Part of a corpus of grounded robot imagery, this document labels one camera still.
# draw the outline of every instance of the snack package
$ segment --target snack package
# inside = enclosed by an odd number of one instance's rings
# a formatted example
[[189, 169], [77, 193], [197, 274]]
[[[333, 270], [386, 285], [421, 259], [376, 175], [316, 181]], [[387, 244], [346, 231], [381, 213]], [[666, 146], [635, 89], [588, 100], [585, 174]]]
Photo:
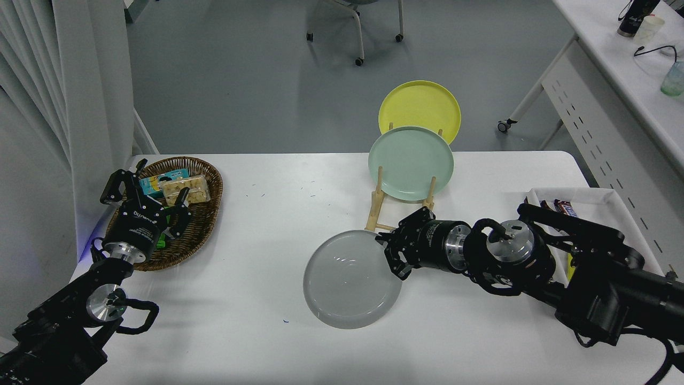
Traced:
[[[556, 207], [556, 210], [558, 210], [558, 212], [568, 216], [579, 218], [579, 216], [575, 212], [575, 209], [573, 208], [573, 205], [569, 201], [561, 201], [560, 199], [555, 199], [553, 201], [553, 205]], [[573, 274], [575, 274], [575, 267], [572, 265], [572, 261], [573, 256], [570, 255], [570, 253], [568, 253], [568, 265], [566, 266], [566, 270], [568, 271], [568, 280], [571, 280], [573, 278]]]
[[176, 203], [176, 198], [181, 190], [189, 187], [190, 191], [187, 194], [188, 204], [202, 203], [211, 199], [209, 196], [209, 187], [207, 187], [207, 180], [204, 175], [195, 175], [183, 179], [176, 179], [160, 183], [161, 191], [166, 199], [166, 204], [169, 206]]
[[189, 177], [190, 174], [187, 169], [178, 169], [163, 173], [160, 175], [155, 175], [153, 177], [147, 177], [140, 180], [140, 187], [142, 187], [142, 192], [145, 195], [149, 195], [153, 198], [161, 197], [161, 186], [160, 184], [164, 181], [176, 180], [181, 178]]

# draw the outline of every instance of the black bottle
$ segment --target black bottle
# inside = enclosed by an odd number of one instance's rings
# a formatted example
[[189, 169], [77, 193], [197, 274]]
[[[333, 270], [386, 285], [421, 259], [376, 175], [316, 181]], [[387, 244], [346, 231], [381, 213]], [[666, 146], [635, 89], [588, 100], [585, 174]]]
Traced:
[[620, 24], [618, 33], [628, 38], [634, 36], [644, 21], [644, 17], [653, 12], [658, 3], [660, 0], [634, 0]]

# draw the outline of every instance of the chair leg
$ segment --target chair leg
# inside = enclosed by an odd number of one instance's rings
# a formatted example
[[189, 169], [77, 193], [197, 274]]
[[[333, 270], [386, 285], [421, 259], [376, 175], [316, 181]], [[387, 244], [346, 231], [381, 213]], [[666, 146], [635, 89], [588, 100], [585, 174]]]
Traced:
[[313, 22], [318, 19], [318, 12], [321, 10], [321, 3], [323, 0], [318, 0], [316, 2], [316, 7], [313, 8], [313, 13], [311, 14], [311, 18], [308, 20], [308, 27], [306, 28], [306, 39], [309, 41], [313, 41]]
[[404, 35], [404, 2], [399, 0], [399, 34]]
[[360, 52], [358, 59], [356, 59], [356, 65], [360, 66], [361, 64], [363, 64], [363, 60], [365, 60], [366, 57], [363, 53], [363, 35], [361, 34], [361, 19], [359, 19], [356, 12], [354, 12], [354, 20], [356, 20], [356, 27], [358, 29], [358, 50]]
[[356, 58], [356, 65], [357, 65], [357, 66], [360, 66], [361, 64], [363, 64], [363, 61], [364, 61], [365, 58], [366, 58], [365, 55], [364, 55], [364, 53], [363, 53], [363, 35], [361, 34], [361, 19], [360, 19], [360, 18], [358, 17], [358, 15], [356, 14], [356, 10], [354, 10], [354, 9], [352, 9], [352, 8], [350, 8], [350, 7], [347, 7], [346, 5], [343, 5], [342, 3], [338, 3], [338, 2], [335, 1], [335, 0], [326, 0], [326, 1], [327, 1], [328, 3], [331, 3], [331, 4], [335, 5], [335, 6], [337, 6], [338, 8], [347, 10], [348, 12], [351, 12], [351, 13], [352, 13], [352, 17], [354, 17], [354, 20], [356, 21], [356, 27], [357, 27], [357, 29], [358, 29], [358, 50], [359, 50], [359, 52], [360, 52], [359, 57]]

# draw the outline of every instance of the white tray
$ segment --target white tray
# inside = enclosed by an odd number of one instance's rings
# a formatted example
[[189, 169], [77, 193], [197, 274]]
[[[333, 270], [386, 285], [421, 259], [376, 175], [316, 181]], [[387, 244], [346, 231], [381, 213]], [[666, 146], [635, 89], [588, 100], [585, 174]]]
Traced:
[[[660, 265], [646, 244], [646, 239], [615, 190], [609, 188], [533, 188], [527, 193], [528, 202], [535, 206], [539, 206], [539, 202], [545, 200], [553, 207], [554, 199], [571, 202], [581, 219], [620, 230], [624, 234], [624, 243], [644, 256], [644, 270], [663, 275]], [[548, 226], [542, 225], [542, 228], [551, 235], [558, 235], [557, 231], [549, 229]], [[556, 259], [553, 279], [567, 285], [567, 253], [554, 247], [549, 248]]]

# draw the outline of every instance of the yellow plate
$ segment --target yellow plate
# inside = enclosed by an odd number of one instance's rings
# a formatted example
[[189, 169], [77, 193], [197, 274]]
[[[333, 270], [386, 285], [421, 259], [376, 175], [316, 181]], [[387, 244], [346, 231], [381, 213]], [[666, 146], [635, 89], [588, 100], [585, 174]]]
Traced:
[[394, 127], [419, 126], [439, 133], [451, 144], [461, 127], [461, 109], [446, 88], [427, 80], [404, 83], [387, 94], [378, 113], [380, 132]]

